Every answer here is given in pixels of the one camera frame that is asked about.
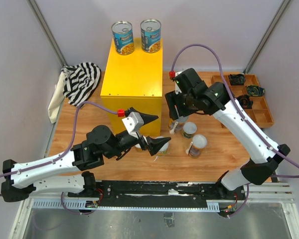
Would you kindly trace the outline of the blue porridge can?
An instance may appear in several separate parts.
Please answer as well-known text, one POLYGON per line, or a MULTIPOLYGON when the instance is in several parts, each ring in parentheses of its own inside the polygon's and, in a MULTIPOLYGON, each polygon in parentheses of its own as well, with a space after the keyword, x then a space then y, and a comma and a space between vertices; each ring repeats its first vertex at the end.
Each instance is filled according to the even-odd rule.
POLYGON ((175 134, 182 130, 183 125, 187 122, 188 116, 186 117, 179 117, 176 120, 169 119, 168 128, 170 134, 175 134))

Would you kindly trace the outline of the purple-label can with spoon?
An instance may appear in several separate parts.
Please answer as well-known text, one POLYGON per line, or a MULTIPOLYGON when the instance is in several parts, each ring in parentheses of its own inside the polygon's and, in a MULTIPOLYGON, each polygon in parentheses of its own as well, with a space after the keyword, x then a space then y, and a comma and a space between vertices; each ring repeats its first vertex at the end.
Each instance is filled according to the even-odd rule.
POLYGON ((206 146, 206 137, 201 134, 197 134, 192 138, 191 143, 185 153, 192 158, 198 158, 206 146))

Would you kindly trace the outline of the blue Progresso soup can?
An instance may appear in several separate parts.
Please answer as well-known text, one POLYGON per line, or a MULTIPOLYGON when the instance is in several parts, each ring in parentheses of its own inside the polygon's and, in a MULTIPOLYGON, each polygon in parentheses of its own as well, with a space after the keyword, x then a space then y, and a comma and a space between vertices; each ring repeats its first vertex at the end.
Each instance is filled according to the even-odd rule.
POLYGON ((160 50, 161 23, 157 19, 145 19, 140 23, 142 49, 147 53, 160 50))
POLYGON ((132 24, 128 21, 117 21, 111 29, 116 52, 121 55, 133 53, 135 47, 132 24))

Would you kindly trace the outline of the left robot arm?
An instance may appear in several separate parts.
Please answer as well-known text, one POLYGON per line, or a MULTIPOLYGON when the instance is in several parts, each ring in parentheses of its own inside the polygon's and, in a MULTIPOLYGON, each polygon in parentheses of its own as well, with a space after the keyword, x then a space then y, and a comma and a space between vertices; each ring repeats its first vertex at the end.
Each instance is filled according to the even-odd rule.
POLYGON ((151 138, 140 134, 140 128, 158 119, 134 108, 118 112, 125 130, 113 134, 106 125, 98 125, 86 134, 80 144, 62 153, 28 163, 12 159, 2 165, 5 181, 1 196, 5 202, 19 202, 42 193, 63 192, 79 197, 94 197, 101 193, 91 169, 104 165, 105 158, 122 159, 132 147, 139 145, 150 155, 156 155, 170 137, 151 138))

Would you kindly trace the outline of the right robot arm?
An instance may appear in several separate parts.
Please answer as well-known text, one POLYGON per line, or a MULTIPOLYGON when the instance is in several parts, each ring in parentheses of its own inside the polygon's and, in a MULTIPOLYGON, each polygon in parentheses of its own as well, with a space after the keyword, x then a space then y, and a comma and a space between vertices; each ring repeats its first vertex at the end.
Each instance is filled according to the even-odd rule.
POLYGON ((171 72, 170 76, 179 88, 165 94, 170 118, 176 120, 197 111, 213 116, 230 130, 250 156, 241 167, 225 172, 212 187, 213 193, 228 199, 237 188, 249 183, 261 185, 273 175, 290 148, 267 137, 224 83, 215 82, 209 87, 192 68, 178 74, 171 72))

